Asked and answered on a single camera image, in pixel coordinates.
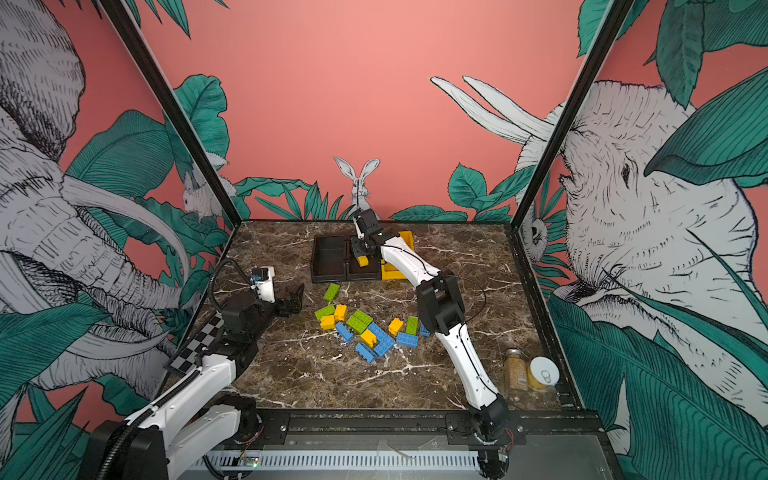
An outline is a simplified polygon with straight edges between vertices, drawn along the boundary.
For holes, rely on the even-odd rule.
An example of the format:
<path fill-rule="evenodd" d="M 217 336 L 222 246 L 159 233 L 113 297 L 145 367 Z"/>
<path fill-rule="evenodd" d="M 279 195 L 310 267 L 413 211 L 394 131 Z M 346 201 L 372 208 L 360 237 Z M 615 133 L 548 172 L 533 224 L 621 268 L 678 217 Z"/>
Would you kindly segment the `blue lego bottom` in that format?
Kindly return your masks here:
<path fill-rule="evenodd" d="M 355 346 L 355 351 L 369 364 L 373 363 L 376 359 L 375 352 L 365 344 L 358 343 Z"/>

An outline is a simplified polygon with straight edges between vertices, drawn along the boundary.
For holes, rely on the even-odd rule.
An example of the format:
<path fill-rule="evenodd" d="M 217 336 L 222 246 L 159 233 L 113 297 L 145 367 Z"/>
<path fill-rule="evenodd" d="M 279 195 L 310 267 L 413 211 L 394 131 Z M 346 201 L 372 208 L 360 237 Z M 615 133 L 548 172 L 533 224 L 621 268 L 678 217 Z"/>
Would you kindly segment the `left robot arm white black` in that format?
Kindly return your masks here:
<path fill-rule="evenodd" d="M 259 436 L 253 401 L 224 390 L 248 369 L 272 321 L 301 312 L 304 289 L 268 301 L 261 285 L 216 303 L 222 328 L 194 367 L 146 407 L 95 429 L 78 478 L 176 479 L 221 442 Z"/>

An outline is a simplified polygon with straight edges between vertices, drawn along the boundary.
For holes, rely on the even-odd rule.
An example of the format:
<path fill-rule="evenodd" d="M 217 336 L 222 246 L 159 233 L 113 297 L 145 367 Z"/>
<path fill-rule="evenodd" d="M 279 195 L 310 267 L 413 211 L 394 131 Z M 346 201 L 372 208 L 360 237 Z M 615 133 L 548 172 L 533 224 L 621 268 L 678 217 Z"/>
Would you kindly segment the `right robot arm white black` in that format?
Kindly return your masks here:
<path fill-rule="evenodd" d="M 441 342 L 459 375 L 476 437 L 496 443 L 508 425 L 506 400 L 484 369 L 472 344 L 458 278 L 418 255 L 394 230 L 380 224 L 372 209 L 352 215 L 352 251 L 359 266 L 371 260 L 393 265 L 415 290 L 418 319 Z"/>

